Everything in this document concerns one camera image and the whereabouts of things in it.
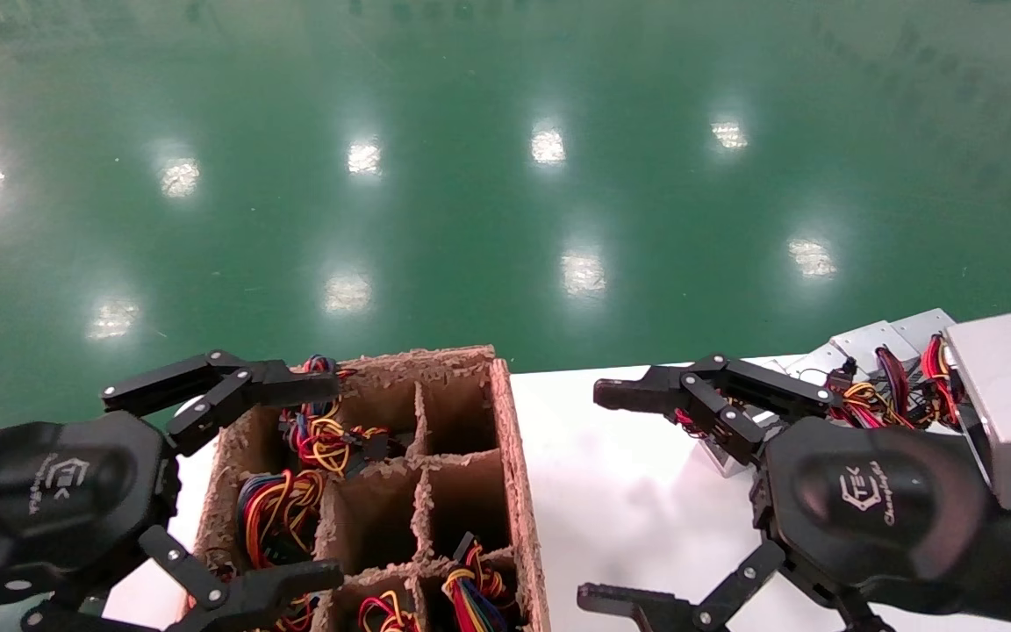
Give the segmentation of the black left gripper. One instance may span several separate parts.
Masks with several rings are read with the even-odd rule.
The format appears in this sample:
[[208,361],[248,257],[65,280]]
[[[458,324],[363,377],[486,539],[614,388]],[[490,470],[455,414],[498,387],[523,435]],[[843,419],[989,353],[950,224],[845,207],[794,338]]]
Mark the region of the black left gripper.
[[272,628],[292,600],[342,585],[336,560],[225,583],[164,528],[179,488],[168,440],[131,413],[0,428],[0,605],[108,591],[149,556],[197,600],[168,631],[252,631]]

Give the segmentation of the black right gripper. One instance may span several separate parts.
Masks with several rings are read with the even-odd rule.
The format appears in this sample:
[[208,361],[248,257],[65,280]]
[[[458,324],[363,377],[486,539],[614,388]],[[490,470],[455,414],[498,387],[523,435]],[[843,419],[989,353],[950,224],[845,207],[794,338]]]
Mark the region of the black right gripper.
[[[629,617],[642,631],[726,631],[782,573],[837,611],[847,631],[890,631],[870,603],[1011,621],[1011,511],[993,496],[962,437],[835,427],[819,420],[835,407],[834,391],[723,355],[650,365],[638,380],[603,377],[593,401],[670,417],[743,465],[761,457],[756,528],[771,540],[701,603],[585,583],[579,608]],[[799,423],[763,448],[769,432],[747,407]]]

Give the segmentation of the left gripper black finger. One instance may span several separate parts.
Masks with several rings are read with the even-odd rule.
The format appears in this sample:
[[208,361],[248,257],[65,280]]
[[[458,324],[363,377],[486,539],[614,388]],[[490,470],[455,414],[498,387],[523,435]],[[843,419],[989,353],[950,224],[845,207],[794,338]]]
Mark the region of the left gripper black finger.
[[166,425],[174,451],[192,456],[254,407],[301,407],[338,395],[332,371],[294,372],[284,360],[248,361],[214,349],[108,385],[102,403],[141,417],[192,400]]

